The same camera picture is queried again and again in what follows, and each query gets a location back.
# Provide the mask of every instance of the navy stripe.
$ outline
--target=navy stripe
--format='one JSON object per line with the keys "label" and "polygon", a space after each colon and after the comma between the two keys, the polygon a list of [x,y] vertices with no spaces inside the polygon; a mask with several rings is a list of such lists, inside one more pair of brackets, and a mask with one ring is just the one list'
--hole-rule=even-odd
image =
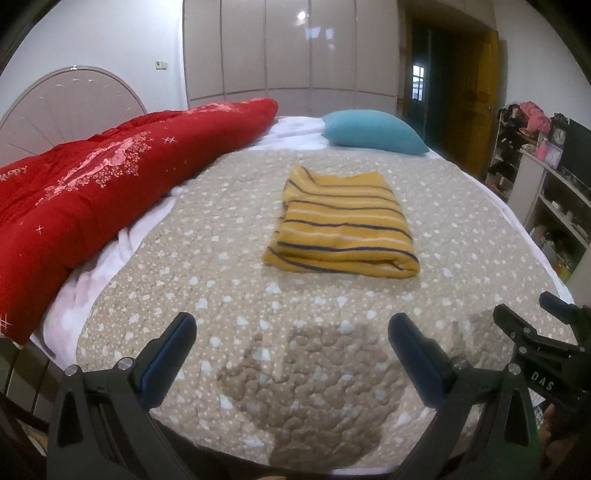
{"label": "navy stripe", "polygon": [[392,199],[386,199],[384,197],[381,197],[379,195],[332,195],[330,193],[310,193],[305,191],[302,187],[300,187],[297,183],[295,183],[293,180],[287,180],[287,183],[292,184],[295,188],[297,188],[300,192],[305,193],[306,195],[312,195],[314,197],[334,197],[334,198],[340,198],[340,199],[379,199],[379,200],[383,200],[385,202],[390,202],[393,203],[395,205],[399,205],[398,202],[392,200]]}
{"label": "navy stripe", "polygon": [[308,169],[306,167],[302,167],[304,169],[304,171],[306,172],[306,174],[308,175],[308,178],[312,181],[312,183],[314,183],[316,186],[319,187],[334,187],[334,188],[364,188],[364,189],[382,189],[382,190],[386,190],[387,192],[392,193],[392,190],[387,188],[387,187],[382,187],[380,185],[322,185],[321,183],[318,183],[317,181],[315,181],[315,179],[312,178],[312,175],[310,175],[310,172],[308,171]]}
{"label": "navy stripe", "polygon": [[362,252],[362,251],[369,251],[369,252],[396,252],[399,254],[406,255],[407,257],[412,258],[415,262],[418,263],[417,257],[415,257],[412,253],[409,253],[405,250],[400,250],[399,248],[387,248],[387,247],[351,247],[351,248],[334,248],[334,247],[323,247],[321,245],[300,245],[300,244],[290,244],[288,242],[277,242],[277,245],[281,245],[282,247],[287,248],[295,248],[299,250],[318,250],[321,252]]}
{"label": "navy stripe", "polygon": [[401,217],[404,218],[402,212],[387,207],[337,207],[335,205],[328,205],[327,203],[319,203],[319,202],[311,202],[309,200],[291,200],[290,203],[305,203],[307,205],[317,205],[319,207],[327,207],[333,210],[387,210],[389,212],[394,212],[399,214]]}
{"label": "navy stripe", "polygon": [[269,250],[269,252],[271,252],[273,255],[275,255],[282,262],[289,263],[290,265],[293,265],[295,267],[300,267],[300,268],[304,268],[306,270],[312,270],[312,271],[321,272],[321,273],[343,273],[340,270],[331,270],[329,268],[315,267],[313,265],[306,265],[306,264],[303,264],[300,262],[294,262],[294,261],[288,260],[286,258],[283,258],[277,252],[275,252],[275,250],[273,250],[271,247],[267,247],[267,250]]}
{"label": "navy stripe", "polygon": [[388,230],[391,232],[400,232],[403,233],[404,235],[406,235],[408,238],[410,238],[411,240],[413,239],[409,234],[407,234],[404,230],[401,230],[400,228],[394,228],[391,226],[381,226],[381,225],[363,225],[361,223],[316,223],[316,222],[309,222],[308,220],[298,220],[298,219],[293,219],[293,220],[285,220],[284,223],[303,223],[304,225],[311,225],[311,226],[352,226],[355,228],[369,228],[371,230]]}

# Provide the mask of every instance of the red comforter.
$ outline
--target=red comforter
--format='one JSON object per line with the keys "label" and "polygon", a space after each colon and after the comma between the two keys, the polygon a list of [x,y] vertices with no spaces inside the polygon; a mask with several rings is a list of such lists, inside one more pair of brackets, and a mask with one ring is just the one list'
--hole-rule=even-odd
{"label": "red comforter", "polygon": [[276,113],[272,99],[151,113],[0,168],[0,333],[25,344],[77,265]]}

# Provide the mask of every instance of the bed frame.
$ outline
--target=bed frame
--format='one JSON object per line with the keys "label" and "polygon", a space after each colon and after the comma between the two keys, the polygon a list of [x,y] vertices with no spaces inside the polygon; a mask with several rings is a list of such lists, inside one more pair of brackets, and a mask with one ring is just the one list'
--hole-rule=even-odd
{"label": "bed frame", "polygon": [[56,145],[83,140],[146,113],[122,79],[72,66],[30,85],[0,121],[0,168]]}

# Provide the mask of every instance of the folded yellow striped cloth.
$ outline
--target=folded yellow striped cloth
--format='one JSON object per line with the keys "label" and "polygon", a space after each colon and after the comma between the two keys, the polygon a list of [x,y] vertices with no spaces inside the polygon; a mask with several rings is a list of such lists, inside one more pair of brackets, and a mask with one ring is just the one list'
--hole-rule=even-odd
{"label": "folded yellow striped cloth", "polygon": [[295,272],[408,278],[420,267],[392,189],[377,172],[318,175],[296,166],[263,260]]}

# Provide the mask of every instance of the bottle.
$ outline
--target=bottle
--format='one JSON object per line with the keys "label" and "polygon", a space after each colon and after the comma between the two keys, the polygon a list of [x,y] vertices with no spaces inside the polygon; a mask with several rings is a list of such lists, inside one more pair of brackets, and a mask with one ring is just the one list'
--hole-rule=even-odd
{"label": "bottle", "polygon": [[547,153],[548,153],[548,139],[545,138],[538,145],[538,149],[535,151],[535,157],[540,161],[545,161]]}

